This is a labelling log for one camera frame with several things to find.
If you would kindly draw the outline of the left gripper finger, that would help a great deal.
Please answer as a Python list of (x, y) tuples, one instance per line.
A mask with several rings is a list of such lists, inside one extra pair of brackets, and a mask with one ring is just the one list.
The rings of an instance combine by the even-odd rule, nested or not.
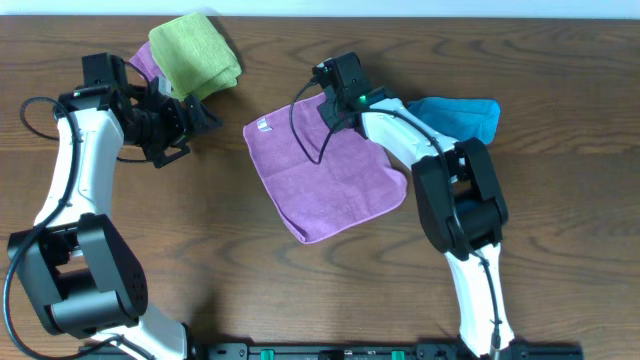
[(210, 112), (195, 95), (187, 96), (184, 103), (187, 113), (184, 128), (189, 136), (206, 134), (223, 126), (223, 121)]
[(155, 168), (162, 168), (191, 152), (187, 141), (181, 141), (177, 145), (164, 147), (160, 142), (151, 144), (151, 162)]

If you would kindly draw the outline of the purple microfiber cloth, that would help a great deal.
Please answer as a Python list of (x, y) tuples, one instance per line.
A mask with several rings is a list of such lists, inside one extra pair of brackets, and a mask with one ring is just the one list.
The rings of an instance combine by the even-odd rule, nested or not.
[(384, 215), (404, 201), (405, 175), (391, 166), (384, 149), (346, 129), (332, 135), (322, 162), (315, 165), (301, 150), (320, 150), (328, 134), (317, 107), (325, 96), (298, 102), (294, 125), (288, 105), (243, 128), (256, 171), (278, 214), (303, 244), (325, 240), (350, 227)]

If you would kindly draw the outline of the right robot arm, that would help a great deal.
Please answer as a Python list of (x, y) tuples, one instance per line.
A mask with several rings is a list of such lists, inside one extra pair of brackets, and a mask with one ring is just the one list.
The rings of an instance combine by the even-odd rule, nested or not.
[(422, 228), (452, 273), (460, 338), (474, 356), (499, 358), (514, 338), (499, 275), (508, 211), (486, 146), (431, 128), (382, 88), (324, 94), (318, 110), (331, 132), (355, 129), (410, 170)]

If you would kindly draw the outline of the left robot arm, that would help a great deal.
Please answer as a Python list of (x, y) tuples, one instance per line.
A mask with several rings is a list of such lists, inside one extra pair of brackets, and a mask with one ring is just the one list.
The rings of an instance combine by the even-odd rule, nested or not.
[(59, 150), (48, 198), (9, 239), (6, 282), (19, 281), (45, 330), (82, 341), (80, 359), (202, 359), (188, 327), (149, 300), (141, 263), (111, 219), (124, 145), (165, 166), (220, 120), (194, 96), (153, 86), (89, 85), (53, 101)]

